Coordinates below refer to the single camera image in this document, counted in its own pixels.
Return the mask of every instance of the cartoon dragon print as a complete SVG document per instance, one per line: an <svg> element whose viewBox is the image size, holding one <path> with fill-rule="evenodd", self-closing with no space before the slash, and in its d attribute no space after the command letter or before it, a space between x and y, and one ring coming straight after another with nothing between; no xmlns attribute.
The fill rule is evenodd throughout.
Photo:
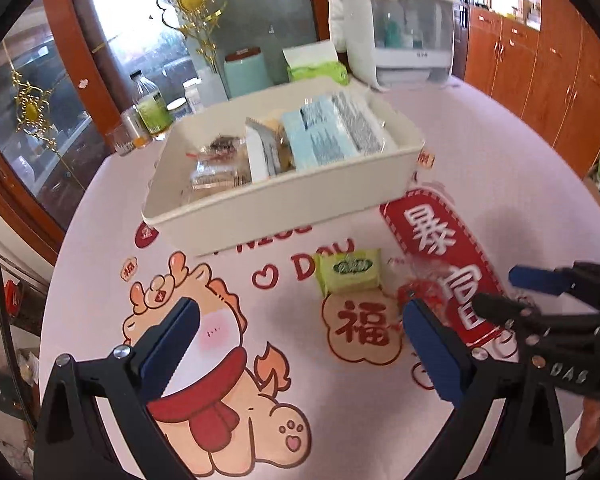
<svg viewBox="0 0 600 480"><path fill-rule="evenodd" d="M300 465L311 449L311 431L298 408L276 400L291 386L284 354L267 343L249 370L239 298L222 279L212 278L207 264L189 270L181 252L171 255L169 270L147 290L139 282L132 285L133 314L122 330L126 343L134 345L180 298L200 307L196 336L162 397L147 406L171 446L201 477L244 476L256 462Z"/></svg>

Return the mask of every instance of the blue gripper pad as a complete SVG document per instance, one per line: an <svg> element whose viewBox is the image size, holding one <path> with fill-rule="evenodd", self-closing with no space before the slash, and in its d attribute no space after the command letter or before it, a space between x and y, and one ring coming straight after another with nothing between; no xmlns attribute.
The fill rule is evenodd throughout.
<svg viewBox="0 0 600 480"><path fill-rule="evenodd" d="M180 298L170 315L152 328L164 330L164 333L140 368L142 385L139 397L144 402L159 399L171 381L200 328L200 308L191 298Z"/></svg>
<svg viewBox="0 0 600 480"><path fill-rule="evenodd" d="M571 288L571 280L558 270L515 266L509 271L511 285L560 296Z"/></svg>
<svg viewBox="0 0 600 480"><path fill-rule="evenodd" d="M460 365L440 339L423 309L433 316L424 302L412 300L407 303L402 311L404 332L422 360L440 399L448 400L458 408L464 397Z"/></svg>

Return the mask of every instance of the teal canister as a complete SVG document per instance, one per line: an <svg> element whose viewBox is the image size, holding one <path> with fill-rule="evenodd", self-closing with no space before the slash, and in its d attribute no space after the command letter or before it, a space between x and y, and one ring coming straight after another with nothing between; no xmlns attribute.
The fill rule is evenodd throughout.
<svg viewBox="0 0 600 480"><path fill-rule="evenodd" d="M226 56L224 77L232 98L273 86L258 47L244 48Z"/></svg>

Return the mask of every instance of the red plastic wrapper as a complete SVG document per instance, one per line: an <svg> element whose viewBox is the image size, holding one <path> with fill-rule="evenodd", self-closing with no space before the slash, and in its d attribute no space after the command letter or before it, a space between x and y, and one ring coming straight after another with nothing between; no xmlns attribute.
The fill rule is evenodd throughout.
<svg viewBox="0 0 600 480"><path fill-rule="evenodd" d="M449 297L440 285L440 281L452 272L448 264L435 258L406 254L389 259L386 270L396 287L396 298L400 305L410 300L423 300L440 323L450 326L446 316Z"/></svg>

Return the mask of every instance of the snack package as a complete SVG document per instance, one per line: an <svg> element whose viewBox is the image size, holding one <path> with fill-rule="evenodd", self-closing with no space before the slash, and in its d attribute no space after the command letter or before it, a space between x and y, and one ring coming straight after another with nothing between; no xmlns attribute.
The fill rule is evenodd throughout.
<svg viewBox="0 0 600 480"><path fill-rule="evenodd" d="M245 127L252 180L261 182L282 173L275 130L248 117Z"/></svg>
<svg viewBox="0 0 600 480"><path fill-rule="evenodd" d="M281 120L298 170L397 149L365 99L355 92L317 96L299 110L283 114Z"/></svg>
<svg viewBox="0 0 600 480"><path fill-rule="evenodd" d="M414 254L391 258L386 265L387 279L396 291L400 308L410 300L423 300L445 326L449 326L446 317L449 297L440 282L451 273L450 266L442 260Z"/></svg>
<svg viewBox="0 0 600 480"><path fill-rule="evenodd" d="M326 298L331 293L357 292L380 285L380 249L323 256L314 254L315 277Z"/></svg>
<svg viewBox="0 0 600 480"><path fill-rule="evenodd" d="M187 153L195 161L183 203L251 182L246 142L239 137L218 137L198 152Z"/></svg>

